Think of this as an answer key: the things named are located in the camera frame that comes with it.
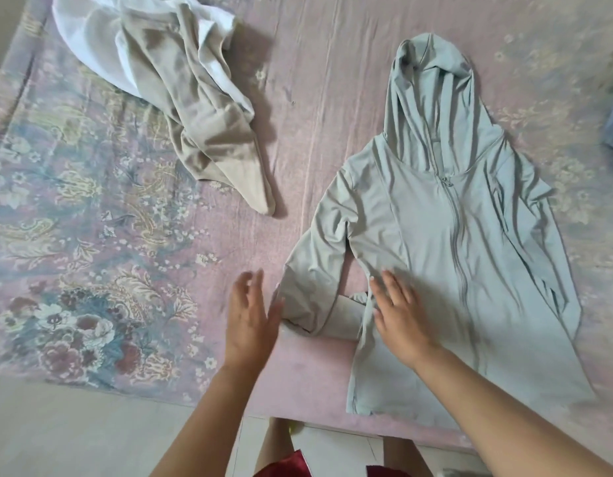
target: red shorts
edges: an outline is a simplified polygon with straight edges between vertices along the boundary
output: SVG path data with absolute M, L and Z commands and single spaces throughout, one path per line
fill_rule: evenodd
M 387 469 L 381 465 L 366 465 L 367 477 L 410 477 L 401 470 Z M 311 471 L 302 455 L 302 450 L 296 450 L 290 457 L 267 465 L 254 477 L 311 477 Z

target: bed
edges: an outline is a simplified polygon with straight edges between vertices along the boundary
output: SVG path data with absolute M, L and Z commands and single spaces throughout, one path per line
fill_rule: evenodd
M 225 294 L 267 296 L 342 162 L 382 131 L 399 42 L 472 61 L 481 95 L 555 189 L 599 401 L 549 418 L 613 462 L 613 0 L 202 0 L 242 19 L 228 63 L 253 101 L 277 201 L 176 163 L 162 115 L 84 67 L 29 0 L 0 70 L 0 373 L 194 405 L 223 351 Z M 365 289 L 353 264 L 342 288 Z M 469 449 L 461 433 L 345 413 L 354 345 L 283 331 L 248 412 Z

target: leg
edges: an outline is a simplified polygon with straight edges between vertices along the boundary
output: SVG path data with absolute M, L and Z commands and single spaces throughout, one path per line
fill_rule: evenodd
M 264 435 L 263 446 L 256 462 L 256 471 L 264 469 L 267 465 L 289 457 L 294 452 L 289 421 L 284 418 L 271 417 L 269 428 Z
M 411 477 L 432 477 L 432 472 L 412 440 L 384 437 L 384 467 L 401 470 Z

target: hand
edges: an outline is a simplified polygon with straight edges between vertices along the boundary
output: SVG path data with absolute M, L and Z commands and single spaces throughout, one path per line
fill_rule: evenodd
M 263 370 L 278 338 L 284 301 L 264 314 L 263 270 L 242 273 L 231 288 L 224 367 L 255 375 Z
M 382 271 L 388 294 L 375 278 L 370 285 L 379 309 L 375 326 L 389 350 L 406 366 L 415 366 L 441 348 L 422 307 L 419 295 L 390 271 Z

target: light gray hoodie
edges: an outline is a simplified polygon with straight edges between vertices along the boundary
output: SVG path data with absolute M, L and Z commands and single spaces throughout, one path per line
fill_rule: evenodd
M 290 327 L 358 340 L 347 411 L 456 427 L 383 344 L 373 295 L 337 295 L 347 240 L 367 278 L 390 268 L 412 283 L 443 345 L 521 402 L 593 398 L 549 192 L 490 121 L 457 48 L 428 33 L 404 41 L 384 132 L 340 169 L 278 289 Z

